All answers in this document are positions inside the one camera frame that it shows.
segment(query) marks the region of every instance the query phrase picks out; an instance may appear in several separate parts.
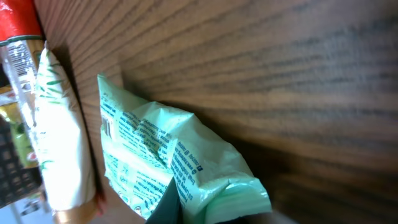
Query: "wooden table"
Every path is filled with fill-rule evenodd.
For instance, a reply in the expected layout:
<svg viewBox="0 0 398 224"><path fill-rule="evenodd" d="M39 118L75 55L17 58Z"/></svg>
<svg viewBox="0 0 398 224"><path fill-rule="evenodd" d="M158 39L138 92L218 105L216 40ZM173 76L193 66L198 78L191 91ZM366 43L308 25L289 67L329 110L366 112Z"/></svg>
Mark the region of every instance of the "wooden table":
<svg viewBox="0 0 398 224"><path fill-rule="evenodd" d="M35 1L104 173L96 75L194 112L301 223L398 222L398 1ZM108 212L142 223L101 179Z"/></svg>

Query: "green plastic packet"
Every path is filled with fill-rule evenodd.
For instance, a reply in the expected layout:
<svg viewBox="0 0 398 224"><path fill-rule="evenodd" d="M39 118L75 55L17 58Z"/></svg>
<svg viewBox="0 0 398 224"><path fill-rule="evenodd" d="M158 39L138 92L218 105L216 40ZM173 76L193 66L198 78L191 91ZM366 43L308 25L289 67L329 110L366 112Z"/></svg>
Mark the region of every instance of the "green plastic packet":
<svg viewBox="0 0 398 224"><path fill-rule="evenodd" d="M228 142L184 110L150 102L98 75L105 176L148 219L175 179L184 223L271 212L259 179Z"/></svg>

